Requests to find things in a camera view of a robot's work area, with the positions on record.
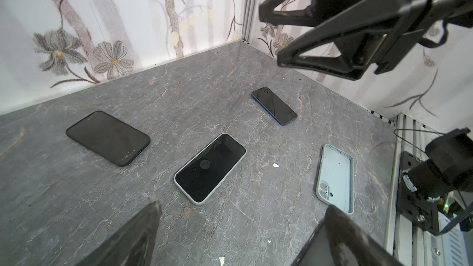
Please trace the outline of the pale blue phone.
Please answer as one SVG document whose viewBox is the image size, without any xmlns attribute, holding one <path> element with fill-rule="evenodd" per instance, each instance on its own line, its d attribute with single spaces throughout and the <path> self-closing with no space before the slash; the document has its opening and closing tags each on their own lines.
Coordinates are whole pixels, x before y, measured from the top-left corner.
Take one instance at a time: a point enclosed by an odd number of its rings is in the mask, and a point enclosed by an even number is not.
<svg viewBox="0 0 473 266">
<path fill-rule="evenodd" d="M 348 153 L 325 144 L 322 148 L 316 196 L 327 205 L 354 214 L 354 159 Z"/>
</svg>

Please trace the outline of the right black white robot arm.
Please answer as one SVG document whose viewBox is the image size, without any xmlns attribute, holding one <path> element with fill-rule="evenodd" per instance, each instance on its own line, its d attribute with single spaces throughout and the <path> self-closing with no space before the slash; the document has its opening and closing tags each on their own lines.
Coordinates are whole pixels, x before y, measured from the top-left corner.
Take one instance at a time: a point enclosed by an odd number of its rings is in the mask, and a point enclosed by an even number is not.
<svg viewBox="0 0 473 266">
<path fill-rule="evenodd" d="M 281 67 L 318 71 L 359 80 L 370 65 L 380 75 L 395 69 L 416 45 L 437 48 L 447 41 L 425 37 L 441 21 L 470 28 L 473 0 L 265 0 L 259 18 L 272 25 L 309 27 L 277 55 Z M 401 154 L 397 209 L 416 226 L 435 235 L 467 219 L 468 206 L 444 228 L 432 202 L 454 190 L 473 189 L 473 142 L 468 129 L 441 134 L 424 149 L 427 160 L 415 164 Z"/>
</svg>

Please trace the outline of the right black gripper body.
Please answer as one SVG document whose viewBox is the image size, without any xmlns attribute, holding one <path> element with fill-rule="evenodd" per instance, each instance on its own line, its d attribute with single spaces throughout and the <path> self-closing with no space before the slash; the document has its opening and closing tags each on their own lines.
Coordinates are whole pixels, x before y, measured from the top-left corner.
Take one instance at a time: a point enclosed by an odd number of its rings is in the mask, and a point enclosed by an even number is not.
<svg viewBox="0 0 473 266">
<path fill-rule="evenodd" d="M 438 48 L 448 39 L 426 38 L 437 21 L 443 26 L 473 26 L 473 0 L 360 0 L 356 16 L 362 20 L 363 40 L 354 52 L 354 67 L 376 64 L 377 75 L 392 71 L 416 45 Z"/>
</svg>

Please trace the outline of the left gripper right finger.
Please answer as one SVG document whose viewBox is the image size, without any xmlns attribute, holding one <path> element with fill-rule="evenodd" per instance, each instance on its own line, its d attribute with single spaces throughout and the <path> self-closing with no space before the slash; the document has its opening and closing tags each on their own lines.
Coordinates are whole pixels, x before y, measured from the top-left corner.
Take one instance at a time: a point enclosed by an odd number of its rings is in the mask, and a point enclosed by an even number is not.
<svg viewBox="0 0 473 266">
<path fill-rule="evenodd" d="M 324 224 L 331 257 L 336 266 L 401 264 L 337 207 L 328 207 Z"/>
</svg>

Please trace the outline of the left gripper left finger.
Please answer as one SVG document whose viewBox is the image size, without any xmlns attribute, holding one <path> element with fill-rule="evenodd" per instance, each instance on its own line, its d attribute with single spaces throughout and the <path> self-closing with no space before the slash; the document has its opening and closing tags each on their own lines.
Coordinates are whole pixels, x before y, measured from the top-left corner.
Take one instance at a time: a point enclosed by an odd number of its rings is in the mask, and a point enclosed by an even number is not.
<svg viewBox="0 0 473 266">
<path fill-rule="evenodd" d="M 78 265 L 149 266 L 161 216 L 160 202 L 149 203 Z"/>
</svg>

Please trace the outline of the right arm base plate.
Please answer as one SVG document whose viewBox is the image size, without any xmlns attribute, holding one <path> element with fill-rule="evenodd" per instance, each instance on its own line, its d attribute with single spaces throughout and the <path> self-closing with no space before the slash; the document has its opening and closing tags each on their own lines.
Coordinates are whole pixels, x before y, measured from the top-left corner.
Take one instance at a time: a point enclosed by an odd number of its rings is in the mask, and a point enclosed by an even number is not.
<svg viewBox="0 0 473 266">
<path fill-rule="evenodd" d="M 411 153 L 400 155 L 400 183 L 397 194 L 397 211 L 423 231 L 440 235 L 437 203 L 420 194 L 408 179 L 408 172 L 421 161 Z"/>
</svg>

